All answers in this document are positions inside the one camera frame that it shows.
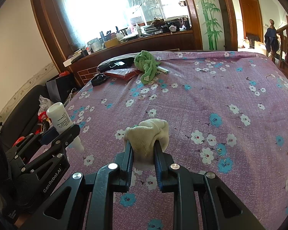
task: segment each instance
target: white plastic bottle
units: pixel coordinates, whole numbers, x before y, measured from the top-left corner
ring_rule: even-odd
[[[136,29],[137,29],[137,33],[139,35],[139,38],[142,38],[143,37],[142,30],[141,30],[140,26],[137,24],[136,24]]]
[[[73,122],[69,118],[67,111],[61,102],[50,106],[46,114],[51,119],[53,126],[56,128],[59,134],[62,134],[66,129],[73,125]],[[74,141],[69,144],[69,147],[74,148],[79,152],[84,151],[84,147],[81,144],[79,136],[77,136]]]

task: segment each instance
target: beige wall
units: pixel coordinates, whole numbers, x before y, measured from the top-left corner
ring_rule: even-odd
[[[29,79],[50,63],[30,0],[6,0],[0,8],[0,111]],[[36,84],[45,84],[45,80],[57,75],[55,68],[48,70],[51,71],[34,79]]]
[[[239,0],[233,0],[234,9],[237,19],[238,41],[243,38],[243,24],[242,14]],[[265,35],[267,28],[270,26],[269,20],[273,19],[275,28],[286,25],[286,12],[280,5],[278,0],[259,0],[262,22],[263,22],[263,35]]]

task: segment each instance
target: green towel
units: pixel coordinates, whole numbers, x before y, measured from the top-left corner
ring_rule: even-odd
[[[145,72],[142,77],[141,81],[144,85],[148,82],[152,81],[157,72],[157,66],[160,62],[156,62],[155,58],[150,52],[142,50],[135,59],[134,64],[142,72]]]

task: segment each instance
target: red package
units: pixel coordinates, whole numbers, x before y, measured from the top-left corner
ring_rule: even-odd
[[[124,69],[110,70],[110,71],[105,72],[104,74],[110,77],[128,81],[134,76],[139,75],[140,73],[141,71],[136,68],[124,68]]]

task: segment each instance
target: beige cloth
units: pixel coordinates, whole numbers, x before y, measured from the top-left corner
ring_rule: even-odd
[[[151,169],[154,167],[155,141],[159,140],[162,151],[169,144],[169,124],[158,118],[147,119],[139,123],[139,126],[126,128],[124,146],[128,140],[133,149],[133,166],[140,170]]]

